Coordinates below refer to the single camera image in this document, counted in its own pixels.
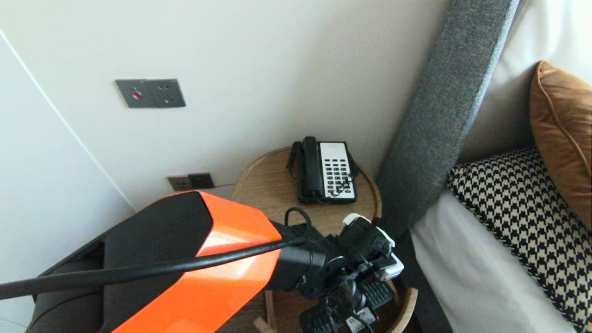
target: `label sticker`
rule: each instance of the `label sticker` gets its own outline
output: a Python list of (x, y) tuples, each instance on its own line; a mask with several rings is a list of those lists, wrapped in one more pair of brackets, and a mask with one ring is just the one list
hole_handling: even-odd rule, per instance
[[(360, 316), (360, 319), (367, 324), (371, 324), (376, 320), (370, 309), (367, 307), (358, 312), (358, 316)], [(349, 329), (351, 329), (353, 333), (358, 333), (364, 328), (364, 325), (354, 317), (349, 317), (346, 322), (348, 323)]]

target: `pillow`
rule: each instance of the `pillow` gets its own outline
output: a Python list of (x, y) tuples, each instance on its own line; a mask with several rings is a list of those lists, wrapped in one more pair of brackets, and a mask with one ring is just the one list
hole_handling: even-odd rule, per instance
[(452, 194), (520, 261), (578, 332), (592, 320), (592, 232), (551, 180), (537, 149), (450, 170)]
[(539, 62), (530, 85), (530, 125), (561, 196), (592, 230), (592, 88)]

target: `orange panel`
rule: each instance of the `orange panel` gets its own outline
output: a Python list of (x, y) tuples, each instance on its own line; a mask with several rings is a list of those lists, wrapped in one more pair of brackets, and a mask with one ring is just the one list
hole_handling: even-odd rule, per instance
[[(208, 193), (200, 195), (210, 211), (213, 228), (198, 257), (281, 239), (260, 210)], [(113, 332), (214, 332), (265, 287), (280, 251), (185, 273)]]

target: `power socket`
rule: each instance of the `power socket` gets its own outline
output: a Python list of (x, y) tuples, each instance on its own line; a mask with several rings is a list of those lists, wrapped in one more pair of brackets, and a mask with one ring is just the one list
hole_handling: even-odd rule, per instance
[(196, 190), (200, 188), (214, 188), (214, 181), (209, 172), (204, 174), (189, 174), (188, 177), (191, 182), (191, 187)]
[(175, 79), (150, 80), (148, 84), (152, 100), (157, 108), (185, 106), (179, 81)]
[(214, 181), (209, 172), (203, 174), (189, 174), (166, 177), (175, 191), (199, 190), (202, 188), (214, 188)]
[(189, 191), (193, 190), (191, 187), (191, 181), (188, 176), (171, 176), (166, 177), (169, 180), (170, 185), (175, 191)]
[(115, 80), (121, 96), (130, 108), (184, 107), (185, 100), (179, 81), (164, 80)]

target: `gray fabric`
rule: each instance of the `gray fabric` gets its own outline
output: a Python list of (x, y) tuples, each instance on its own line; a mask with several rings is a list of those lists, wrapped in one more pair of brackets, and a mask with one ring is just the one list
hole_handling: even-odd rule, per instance
[(436, 200), (475, 119), (518, 0), (452, 0), (378, 176), (381, 226), (395, 238)]

